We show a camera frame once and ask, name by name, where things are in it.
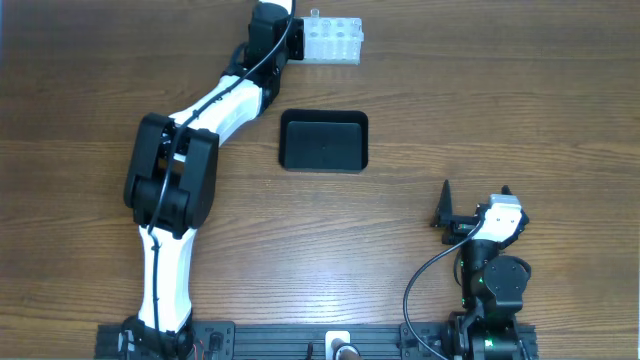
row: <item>wood grain surface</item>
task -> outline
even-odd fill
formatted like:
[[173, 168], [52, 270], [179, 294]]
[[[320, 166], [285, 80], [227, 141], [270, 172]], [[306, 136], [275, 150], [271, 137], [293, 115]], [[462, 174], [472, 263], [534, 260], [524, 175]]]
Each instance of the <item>wood grain surface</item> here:
[[[5, 0], [0, 63], [0, 357], [91, 357], [134, 314], [142, 248], [122, 200], [135, 133], [208, 92], [246, 39], [249, 0]], [[300, 0], [363, 19], [360, 66], [287, 66], [220, 150], [195, 243], [197, 320], [385, 323], [445, 249], [428, 227], [509, 184], [531, 224], [519, 319], [543, 358], [634, 359], [640, 238], [640, 3]], [[277, 162], [288, 108], [362, 110], [359, 175]], [[415, 320], [460, 307], [453, 258], [416, 284]]]

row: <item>black mounting base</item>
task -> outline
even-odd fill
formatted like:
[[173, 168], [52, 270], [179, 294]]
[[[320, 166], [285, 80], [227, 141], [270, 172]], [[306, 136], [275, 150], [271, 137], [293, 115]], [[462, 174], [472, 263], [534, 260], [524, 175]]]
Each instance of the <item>black mounting base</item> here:
[[[436, 351], [442, 352], [445, 323], [412, 323], [416, 332]], [[96, 359], [151, 360], [159, 357], [137, 346], [118, 351], [120, 325], [100, 325]], [[224, 321], [194, 321], [198, 360], [324, 360], [325, 334], [346, 330], [365, 360], [425, 360], [436, 356], [419, 346], [406, 325], [235, 325]], [[520, 337], [533, 360], [538, 359], [534, 326], [520, 326]], [[192, 352], [187, 359], [195, 356]]]

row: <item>wooden table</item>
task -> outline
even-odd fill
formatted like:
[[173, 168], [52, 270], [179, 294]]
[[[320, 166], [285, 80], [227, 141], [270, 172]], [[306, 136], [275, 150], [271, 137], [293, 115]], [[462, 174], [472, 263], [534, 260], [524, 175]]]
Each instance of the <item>wooden table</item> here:
[[[0, 75], [0, 357], [90, 357], [96, 326], [136, 313], [142, 249], [122, 200], [135, 133], [218, 81], [248, 0], [6, 0]], [[635, 358], [640, 4], [630, 0], [302, 1], [363, 19], [360, 66], [287, 66], [260, 120], [220, 150], [196, 240], [197, 320], [403, 321], [444, 179], [456, 212], [509, 184], [531, 224], [523, 322], [544, 358]], [[359, 175], [277, 162], [288, 108], [370, 120]], [[453, 257], [413, 318], [459, 309]]]

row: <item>white connector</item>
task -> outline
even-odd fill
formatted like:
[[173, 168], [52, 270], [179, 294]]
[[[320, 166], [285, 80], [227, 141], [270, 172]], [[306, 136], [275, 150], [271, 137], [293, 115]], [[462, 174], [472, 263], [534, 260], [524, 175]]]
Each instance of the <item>white connector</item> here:
[[304, 20], [304, 60], [308, 64], [360, 63], [364, 41], [360, 18], [323, 18], [318, 9]]

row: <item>white plastic part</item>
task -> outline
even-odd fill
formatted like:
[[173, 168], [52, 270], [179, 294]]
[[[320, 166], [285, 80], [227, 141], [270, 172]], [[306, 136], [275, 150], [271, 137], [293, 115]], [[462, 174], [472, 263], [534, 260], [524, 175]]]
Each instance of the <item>white plastic part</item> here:
[[[143, 227], [139, 228], [144, 247], [144, 297], [138, 319], [155, 328], [153, 317], [153, 238]], [[176, 240], [168, 231], [155, 228], [153, 234], [160, 244], [158, 257], [157, 291], [158, 322], [160, 331], [178, 331], [191, 314], [189, 299], [189, 268], [191, 250], [197, 230], [189, 229]]]
[[318, 9], [304, 20], [304, 60], [309, 64], [360, 64], [364, 41], [360, 18], [324, 18]]
[[484, 214], [482, 228], [474, 239], [503, 242], [513, 236], [522, 218], [522, 206], [513, 195], [489, 196], [490, 208]]
[[[175, 120], [176, 125], [180, 125], [187, 121], [193, 114], [193, 111], [199, 109], [209, 99], [219, 92], [227, 88], [238, 80], [238, 76], [225, 75], [220, 78], [220, 82], [215, 89], [198, 100], [189, 108], [177, 112], [169, 117]], [[262, 104], [262, 89], [250, 80], [243, 80], [229, 94], [222, 99], [209, 105], [200, 117], [189, 124], [192, 129], [208, 129], [220, 136], [220, 145], [236, 131], [242, 124], [255, 119], [260, 113], [260, 105]], [[176, 159], [184, 160], [177, 155]]]
[[260, 2], [280, 5], [283, 8], [287, 9], [287, 14], [291, 14], [291, 0], [260, 0]]

